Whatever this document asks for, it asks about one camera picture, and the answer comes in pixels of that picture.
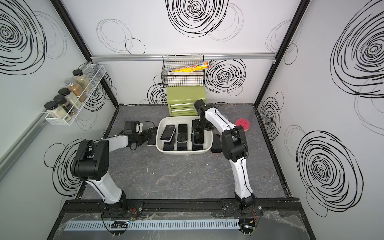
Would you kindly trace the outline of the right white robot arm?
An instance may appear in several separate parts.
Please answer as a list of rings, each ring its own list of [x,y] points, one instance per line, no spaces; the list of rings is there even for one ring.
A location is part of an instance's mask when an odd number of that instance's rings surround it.
[[[236,206],[240,213],[244,213],[257,204],[247,170],[249,148],[245,130],[225,119],[212,103],[198,100],[194,106],[200,126],[207,131],[216,128],[220,132],[222,153],[229,160],[234,175]]]

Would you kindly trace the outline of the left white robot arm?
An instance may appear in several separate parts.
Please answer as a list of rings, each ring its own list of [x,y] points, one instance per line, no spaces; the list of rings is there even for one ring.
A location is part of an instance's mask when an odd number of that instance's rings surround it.
[[[102,215],[125,216],[132,212],[139,216],[140,208],[128,203],[126,194],[119,188],[109,173],[109,154],[113,151],[130,148],[136,150],[156,137],[155,126],[144,130],[143,122],[126,122],[119,134],[97,141],[82,140],[71,163],[73,177],[86,182],[101,196]]]

